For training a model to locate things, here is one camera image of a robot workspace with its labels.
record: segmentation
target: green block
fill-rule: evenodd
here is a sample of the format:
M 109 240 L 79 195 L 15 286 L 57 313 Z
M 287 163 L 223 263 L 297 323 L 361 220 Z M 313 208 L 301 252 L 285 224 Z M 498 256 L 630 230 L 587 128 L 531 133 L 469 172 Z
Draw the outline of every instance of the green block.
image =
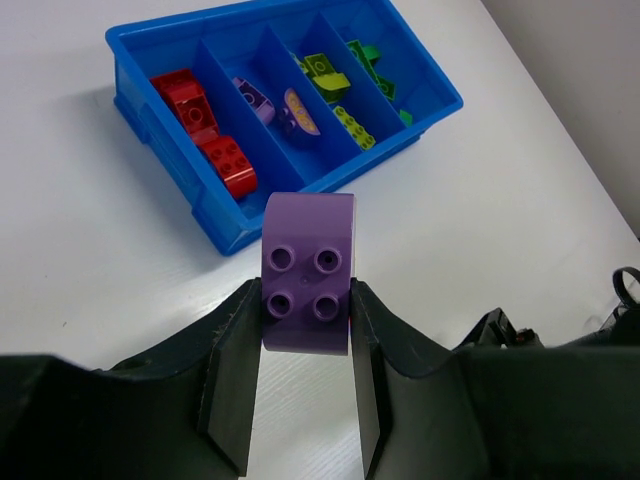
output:
M 336 103 L 351 87 L 351 82 L 344 73 L 319 75 L 311 80 L 327 103 Z
M 376 75 L 376 72 L 373 69 L 373 65 L 371 65 L 371 63 L 367 59 L 367 56 L 365 55 L 364 50 L 362 49 L 362 44 L 360 43 L 360 40 L 352 40 L 351 42 L 347 42 L 347 46 L 349 47 L 349 50 L 351 50 L 351 53 L 353 53 L 353 56 L 358 59 L 358 62 L 360 62 L 360 65 L 362 65 L 362 68 L 364 68 L 367 71 L 367 73 L 371 76 L 371 78 L 373 78 L 374 82 L 378 83 L 378 76 Z
M 367 45 L 366 47 L 362 47 L 362 50 L 364 50 L 364 55 L 365 57 L 367 57 L 367 60 L 369 60 L 371 65 L 375 67 L 376 63 L 378 63 L 378 60 L 380 60 L 380 57 L 382 57 L 382 55 L 380 54 L 380 50 L 378 50 L 373 45 Z
M 396 84 L 378 75 L 378 87 L 384 96 L 393 102 L 396 99 Z
M 376 144 L 376 139 L 369 135 L 364 127 L 356 122 L 355 118 L 349 115 L 343 107 L 335 107 L 333 113 L 340 119 L 344 128 L 347 129 L 361 149 L 370 150 Z
M 331 62 L 324 53 L 304 57 L 304 63 L 307 64 L 312 77 L 336 73 L 336 69 L 333 68 L 333 65 L 331 65 Z
M 402 119 L 402 121 L 407 127 L 410 127 L 411 125 L 413 125 L 413 115 L 411 115 L 409 112 L 405 110 L 400 110 L 398 114 L 400 115 L 400 118 Z
M 307 68 L 307 66 L 306 66 L 304 63 L 302 63 L 302 62 L 298 59 L 298 57 L 296 57 L 296 54 L 295 54 L 295 53 L 293 53 L 293 52 L 289 52 L 289 53 L 291 53 L 291 57 L 293 57 L 293 59 L 296 61 L 296 63 L 297 63 L 297 64 L 298 64 L 298 66 L 300 67 L 300 70 L 302 70 L 302 72 L 303 72 L 305 75 L 307 75 L 307 76 L 308 76 L 308 75 L 310 74 L 310 72 L 309 72 L 309 69 Z

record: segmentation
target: blue tray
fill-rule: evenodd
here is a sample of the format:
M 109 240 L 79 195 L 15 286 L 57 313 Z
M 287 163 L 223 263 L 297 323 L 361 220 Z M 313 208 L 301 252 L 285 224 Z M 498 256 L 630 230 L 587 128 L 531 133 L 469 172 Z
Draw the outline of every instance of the blue tray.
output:
M 418 140 L 462 98 L 388 0 L 253 1 L 113 27 L 115 104 L 148 143 L 224 255 L 261 234 L 271 193 L 329 192 Z M 345 42 L 375 45 L 377 74 L 397 85 L 390 102 Z M 339 102 L 375 137 L 363 151 L 291 53 L 324 53 L 351 88 Z M 190 68 L 206 91 L 222 134 L 231 135 L 258 177 L 258 190 L 236 201 L 153 88 L 149 79 Z M 276 105 L 293 87 L 322 134 L 315 149 L 289 142 L 277 121 L 264 126 L 232 78 L 245 78 Z M 398 111 L 413 115 L 406 127 Z

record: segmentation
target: purple toy brick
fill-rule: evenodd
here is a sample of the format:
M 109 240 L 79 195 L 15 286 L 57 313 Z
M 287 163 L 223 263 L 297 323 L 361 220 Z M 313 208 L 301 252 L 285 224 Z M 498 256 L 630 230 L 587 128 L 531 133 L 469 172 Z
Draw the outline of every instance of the purple toy brick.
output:
M 267 350 L 346 355 L 355 197 L 274 193 L 262 229 Z
M 233 84 L 238 87 L 238 90 L 240 90 L 245 100 L 249 102 L 251 108 L 255 110 L 256 115 L 258 115 L 262 123 L 269 125 L 276 115 L 276 109 L 273 107 L 273 103 L 244 78 L 235 77 Z
M 301 147 L 312 145 L 320 137 L 320 130 L 293 88 L 284 92 L 284 106 L 278 111 L 278 120 L 289 138 Z

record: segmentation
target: white table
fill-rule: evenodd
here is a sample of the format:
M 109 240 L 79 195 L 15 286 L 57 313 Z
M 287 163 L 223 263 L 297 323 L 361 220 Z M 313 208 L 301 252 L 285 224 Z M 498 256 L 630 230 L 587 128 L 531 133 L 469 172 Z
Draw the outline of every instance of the white table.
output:
M 219 256 L 113 107 L 103 40 L 223 1 L 1 8 L 1 352 L 108 368 L 259 275 L 260 243 Z M 396 4 L 465 106 L 343 189 L 358 277 L 448 347 L 496 306 L 546 343 L 595 328 L 638 242 L 479 1 Z M 249 478 L 362 478 L 357 425 L 351 359 L 264 352 Z

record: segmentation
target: red toy brick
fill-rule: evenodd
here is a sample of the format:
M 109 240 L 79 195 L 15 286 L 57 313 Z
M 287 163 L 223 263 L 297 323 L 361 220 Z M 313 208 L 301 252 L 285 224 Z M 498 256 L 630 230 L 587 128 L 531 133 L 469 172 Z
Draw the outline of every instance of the red toy brick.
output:
M 256 172 L 233 138 L 223 135 L 200 148 L 233 198 L 239 200 L 256 191 Z
M 162 75 L 151 80 L 164 101 L 176 114 L 193 142 L 201 147 L 220 135 L 204 89 L 191 71 Z

